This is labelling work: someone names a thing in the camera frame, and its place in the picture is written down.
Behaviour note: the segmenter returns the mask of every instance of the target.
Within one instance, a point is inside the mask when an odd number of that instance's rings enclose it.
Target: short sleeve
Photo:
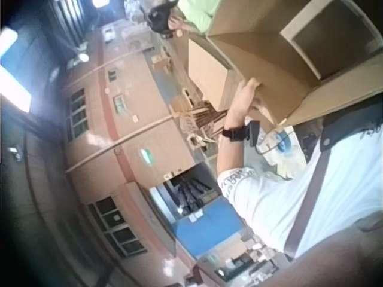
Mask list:
[[[236,209],[237,213],[248,220],[245,208],[249,199],[257,200],[259,192],[259,176],[256,171],[249,167],[227,170],[221,173],[217,179],[222,195]]]
[[[184,13],[186,19],[193,23],[200,33],[206,33],[210,27],[212,18],[187,1],[178,2],[178,8]]]

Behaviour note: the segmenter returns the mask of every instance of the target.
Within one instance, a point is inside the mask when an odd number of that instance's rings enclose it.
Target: blue panel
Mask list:
[[[234,208],[220,197],[203,208],[203,216],[192,223],[188,217],[173,225],[177,239],[194,257],[204,254],[244,227]]]

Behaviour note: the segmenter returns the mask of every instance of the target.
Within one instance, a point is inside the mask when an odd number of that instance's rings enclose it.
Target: dark strap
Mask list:
[[[322,189],[324,175],[326,174],[327,166],[329,164],[331,150],[324,151],[319,156],[317,166],[315,167],[314,174],[312,175],[309,187],[302,205],[298,211],[297,217],[293,224],[293,228],[287,237],[285,244],[285,253],[291,257],[295,257],[299,243],[306,230],[307,224],[310,220],[312,211],[314,210],[315,203],[317,202],[319,192]]]

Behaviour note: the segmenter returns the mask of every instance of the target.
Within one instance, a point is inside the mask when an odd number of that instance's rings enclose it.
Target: woman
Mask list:
[[[220,0],[156,0],[148,22],[154,32],[161,34],[175,30],[205,34],[219,3]]]

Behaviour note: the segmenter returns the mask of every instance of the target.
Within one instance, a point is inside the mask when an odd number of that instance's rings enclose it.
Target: hand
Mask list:
[[[181,17],[172,16],[168,20],[168,26],[170,30],[179,30],[184,24],[184,19]]]
[[[247,83],[243,80],[239,83],[232,105],[227,112],[226,122],[229,126],[241,127],[244,125],[245,117],[249,112],[256,94],[256,88],[260,83],[251,78]]]

